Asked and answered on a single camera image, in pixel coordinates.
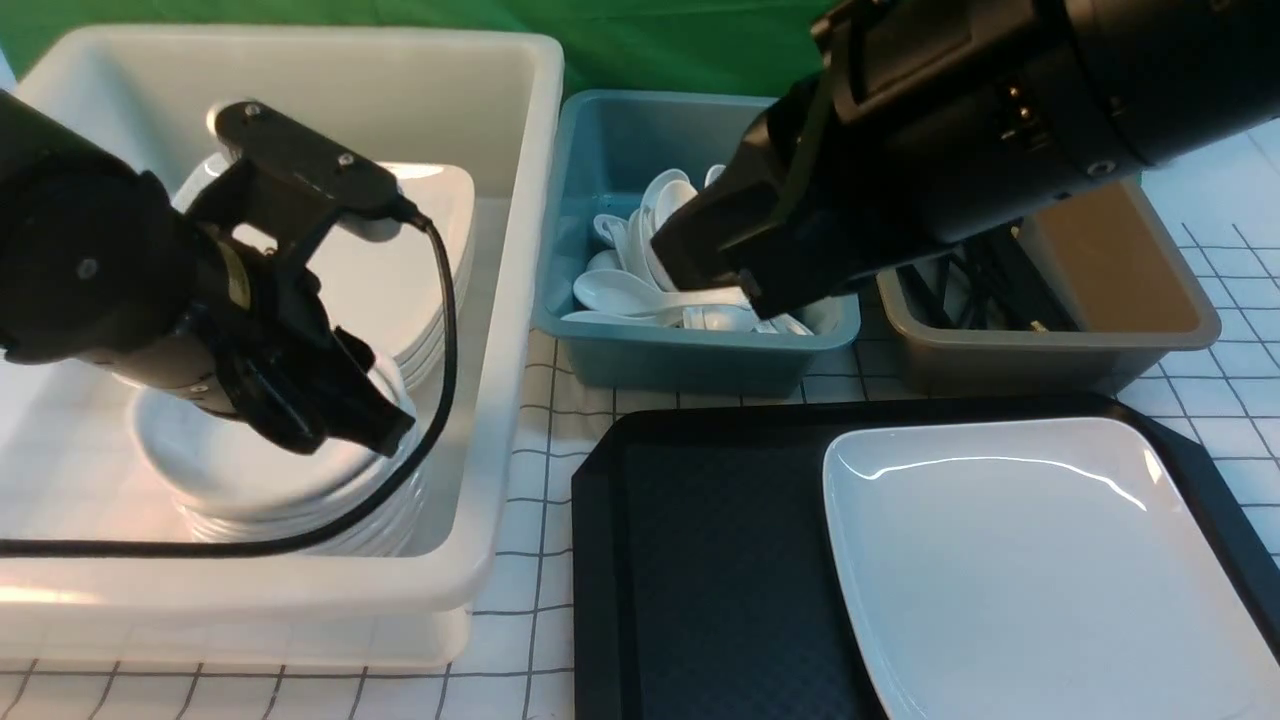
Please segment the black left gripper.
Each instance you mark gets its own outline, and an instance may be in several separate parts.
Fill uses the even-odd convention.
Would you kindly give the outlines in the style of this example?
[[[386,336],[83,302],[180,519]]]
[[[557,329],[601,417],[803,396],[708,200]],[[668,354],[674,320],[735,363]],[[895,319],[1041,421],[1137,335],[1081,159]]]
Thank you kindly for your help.
[[[175,334],[202,347],[210,387],[188,398],[292,454],[312,455],[337,439],[393,455],[412,419],[369,379],[372,350],[330,323],[317,277],[287,272],[279,252],[215,227],[198,237],[204,247]]]

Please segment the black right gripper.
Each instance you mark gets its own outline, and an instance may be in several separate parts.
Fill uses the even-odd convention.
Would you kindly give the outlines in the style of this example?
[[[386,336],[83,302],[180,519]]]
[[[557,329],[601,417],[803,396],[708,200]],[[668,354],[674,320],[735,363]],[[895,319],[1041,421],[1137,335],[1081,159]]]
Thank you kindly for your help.
[[[795,85],[748,128],[721,178],[658,229],[678,290],[741,290],[771,319],[957,250],[890,159],[893,132],[840,118],[847,87]]]

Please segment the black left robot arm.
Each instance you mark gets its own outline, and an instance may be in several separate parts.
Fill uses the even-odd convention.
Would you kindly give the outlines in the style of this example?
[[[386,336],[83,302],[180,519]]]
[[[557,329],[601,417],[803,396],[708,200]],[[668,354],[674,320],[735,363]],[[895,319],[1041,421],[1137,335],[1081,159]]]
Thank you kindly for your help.
[[[343,439],[392,455],[412,420],[308,261],[339,224],[393,237],[394,176],[265,102],[210,122],[230,165],[182,211],[155,173],[3,95],[4,357],[77,360],[293,454]]]

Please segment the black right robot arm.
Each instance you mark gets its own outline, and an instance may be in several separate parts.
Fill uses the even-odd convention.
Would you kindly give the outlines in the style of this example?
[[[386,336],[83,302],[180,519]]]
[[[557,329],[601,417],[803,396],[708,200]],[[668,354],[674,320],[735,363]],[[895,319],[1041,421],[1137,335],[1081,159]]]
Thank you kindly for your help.
[[[773,318],[1277,117],[1275,1],[842,1],[652,246]]]

